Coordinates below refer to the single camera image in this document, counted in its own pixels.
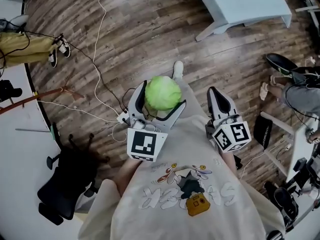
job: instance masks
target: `black shoe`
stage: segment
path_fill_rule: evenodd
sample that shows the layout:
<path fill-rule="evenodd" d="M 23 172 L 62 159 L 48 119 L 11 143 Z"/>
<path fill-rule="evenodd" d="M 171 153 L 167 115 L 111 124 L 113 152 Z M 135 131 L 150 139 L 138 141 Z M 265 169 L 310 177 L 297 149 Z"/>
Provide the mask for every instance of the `black shoe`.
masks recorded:
<path fill-rule="evenodd" d="M 51 63 L 52 67 L 56 67 L 58 64 L 58 58 L 57 58 L 57 50 L 54 49 L 52 53 L 49 54 L 49 62 Z"/>
<path fill-rule="evenodd" d="M 67 58 L 71 55 L 71 49 L 66 39 L 62 39 L 62 44 L 59 46 L 59 51 Z"/>

